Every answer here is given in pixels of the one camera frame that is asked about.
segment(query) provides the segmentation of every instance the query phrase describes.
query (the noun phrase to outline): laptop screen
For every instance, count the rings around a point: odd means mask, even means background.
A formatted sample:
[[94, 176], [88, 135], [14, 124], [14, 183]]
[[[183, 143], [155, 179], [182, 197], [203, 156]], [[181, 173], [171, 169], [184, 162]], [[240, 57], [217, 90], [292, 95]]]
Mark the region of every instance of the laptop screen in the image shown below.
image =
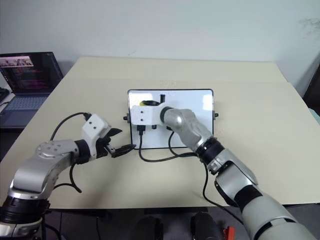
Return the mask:
[[52, 52], [0, 54], [0, 71], [15, 94], [50, 93], [63, 78]]

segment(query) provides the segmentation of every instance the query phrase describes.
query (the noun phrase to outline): white board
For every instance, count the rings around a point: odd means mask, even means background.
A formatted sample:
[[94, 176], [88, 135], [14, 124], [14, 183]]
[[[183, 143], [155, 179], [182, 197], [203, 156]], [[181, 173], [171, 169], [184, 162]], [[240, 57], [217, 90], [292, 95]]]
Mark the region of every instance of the white board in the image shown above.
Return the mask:
[[[213, 134], [214, 125], [214, 92], [212, 89], [141, 89], [128, 91], [129, 114], [133, 106], [139, 106], [140, 102], [153, 100], [160, 102], [160, 95], [165, 95], [165, 103], [172, 108], [190, 109], [198, 120], [204, 124]], [[140, 136], [137, 126], [130, 123], [131, 143], [139, 148]], [[157, 125], [156, 129], [146, 126], [143, 133], [143, 149], [168, 148], [168, 140], [172, 131], [165, 126]], [[178, 134], [171, 139], [173, 148], [186, 147], [180, 140]]]

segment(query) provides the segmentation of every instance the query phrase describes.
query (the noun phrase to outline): red object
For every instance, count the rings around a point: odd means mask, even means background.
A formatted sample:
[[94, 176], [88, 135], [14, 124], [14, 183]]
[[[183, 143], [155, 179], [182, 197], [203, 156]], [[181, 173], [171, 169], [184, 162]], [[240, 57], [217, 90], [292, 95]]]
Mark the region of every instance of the red object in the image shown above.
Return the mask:
[[223, 229], [225, 240], [235, 240], [236, 239], [236, 229], [232, 226], [228, 226], [227, 229]]

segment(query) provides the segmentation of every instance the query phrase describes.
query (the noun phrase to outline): table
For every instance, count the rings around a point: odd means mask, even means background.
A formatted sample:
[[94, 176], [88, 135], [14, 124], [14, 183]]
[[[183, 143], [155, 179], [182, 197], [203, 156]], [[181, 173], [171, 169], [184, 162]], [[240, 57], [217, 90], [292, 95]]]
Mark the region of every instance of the table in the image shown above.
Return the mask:
[[[48, 97], [0, 164], [0, 203], [18, 166], [47, 141], [66, 116], [88, 111], [123, 132], [112, 138], [130, 143], [129, 89], [211, 88], [215, 94], [214, 132], [220, 142], [256, 175], [260, 188], [281, 204], [320, 201], [320, 127], [277, 66], [265, 62], [214, 62], [81, 57]], [[56, 139], [78, 140], [82, 117], [70, 119]], [[169, 155], [144, 150], [146, 158]], [[210, 206], [202, 198], [203, 165], [195, 157], [146, 163], [134, 150], [77, 165], [77, 193], [60, 187], [49, 198], [52, 208], [125, 209]], [[68, 171], [58, 183], [69, 182]], [[210, 176], [207, 195], [226, 205]]]

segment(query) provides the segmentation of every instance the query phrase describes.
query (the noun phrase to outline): cable connector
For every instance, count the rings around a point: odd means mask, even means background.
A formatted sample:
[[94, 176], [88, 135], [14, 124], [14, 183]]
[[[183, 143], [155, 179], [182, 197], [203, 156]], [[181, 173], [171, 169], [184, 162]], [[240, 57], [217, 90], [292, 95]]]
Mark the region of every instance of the cable connector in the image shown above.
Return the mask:
[[139, 131], [139, 135], [142, 136], [144, 134], [144, 131], [146, 130], [145, 125], [137, 125], [136, 129]]
[[92, 114], [91, 114], [90, 112], [85, 112], [85, 113], [83, 113], [83, 116], [84, 116], [84, 119], [85, 119], [86, 121], [88, 121], [89, 118], [91, 118]]

